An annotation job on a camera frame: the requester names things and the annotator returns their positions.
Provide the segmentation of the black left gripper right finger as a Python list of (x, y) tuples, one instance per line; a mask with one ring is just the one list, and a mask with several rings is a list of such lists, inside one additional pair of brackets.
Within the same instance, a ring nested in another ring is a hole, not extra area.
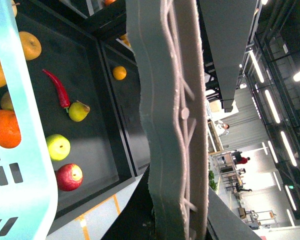
[(247, 46), (256, 0), (199, 2), (221, 93), (221, 105), (232, 111), (239, 65)]

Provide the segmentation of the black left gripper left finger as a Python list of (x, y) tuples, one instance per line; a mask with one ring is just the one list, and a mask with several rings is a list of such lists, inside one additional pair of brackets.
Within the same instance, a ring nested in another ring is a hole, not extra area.
[[(112, 223), (103, 240), (157, 240), (153, 202), (148, 190), (146, 169), (127, 205)], [(221, 200), (208, 190), (208, 215), (204, 240), (259, 240), (260, 237)]]

